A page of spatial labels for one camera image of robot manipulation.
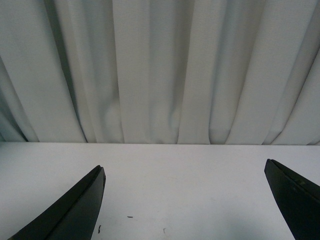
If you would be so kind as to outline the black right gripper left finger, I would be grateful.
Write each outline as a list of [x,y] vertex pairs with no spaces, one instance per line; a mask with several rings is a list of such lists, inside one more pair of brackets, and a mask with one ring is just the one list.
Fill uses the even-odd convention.
[[93,168],[11,240],[90,240],[100,213],[105,171]]

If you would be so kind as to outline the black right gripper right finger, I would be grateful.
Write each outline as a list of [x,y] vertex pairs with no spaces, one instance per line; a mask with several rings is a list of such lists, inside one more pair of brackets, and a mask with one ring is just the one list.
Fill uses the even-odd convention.
[[274,159],[264,173],[275,202],[296,240],[320,238],[320,186]]

